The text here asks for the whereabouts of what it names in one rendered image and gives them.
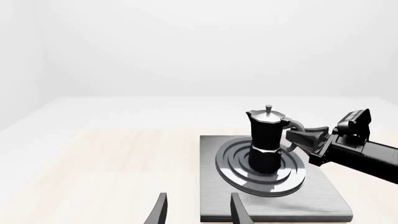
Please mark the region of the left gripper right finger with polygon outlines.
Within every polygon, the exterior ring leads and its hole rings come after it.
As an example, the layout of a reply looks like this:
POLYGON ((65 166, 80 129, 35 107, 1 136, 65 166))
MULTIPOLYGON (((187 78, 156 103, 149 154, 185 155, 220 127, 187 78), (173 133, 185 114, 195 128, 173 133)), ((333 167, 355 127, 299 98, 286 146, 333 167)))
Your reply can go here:
POLYGON ((233 224, 254 224, 236 192, 231 194, 230 210, 233 224))

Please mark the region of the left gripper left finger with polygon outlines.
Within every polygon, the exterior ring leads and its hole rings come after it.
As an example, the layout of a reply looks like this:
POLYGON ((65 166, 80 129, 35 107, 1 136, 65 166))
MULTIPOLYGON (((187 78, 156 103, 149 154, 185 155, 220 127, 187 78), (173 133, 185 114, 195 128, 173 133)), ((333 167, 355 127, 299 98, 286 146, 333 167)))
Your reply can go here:
POLYGON ((159 197, 146 218, 144 224, 166 224, 168 212, 168 198, 165 192, 159 194, 159 197))

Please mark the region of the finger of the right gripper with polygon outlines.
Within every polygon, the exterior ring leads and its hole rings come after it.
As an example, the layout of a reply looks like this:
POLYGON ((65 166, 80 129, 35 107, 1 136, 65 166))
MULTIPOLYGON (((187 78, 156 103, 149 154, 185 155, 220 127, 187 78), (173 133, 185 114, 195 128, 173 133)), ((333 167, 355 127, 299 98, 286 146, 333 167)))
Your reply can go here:
POLYGON ((329 127, 322 126, 319 128, 305 128, 305 136, 327 136, 329 135, 329 127))
POLYGON ((286 139, 295 144, 307 154, 311 154, 318 150, 325 143, 327 133, 325 132, 302 132, 288 130, 286 139))

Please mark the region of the flat black stove plate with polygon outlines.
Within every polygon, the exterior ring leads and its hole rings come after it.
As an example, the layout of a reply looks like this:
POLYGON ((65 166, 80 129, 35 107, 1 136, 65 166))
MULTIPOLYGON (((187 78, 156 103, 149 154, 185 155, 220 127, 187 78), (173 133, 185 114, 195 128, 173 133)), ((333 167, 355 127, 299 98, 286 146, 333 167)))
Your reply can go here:
POLYGON ((248 163, 248 136, 201 136, 200 220, 230 222, 230 199, 238 194, 254 222, 350 222, 349 205, 319 167, 296 149, 283 152, 271 174, 248 163))

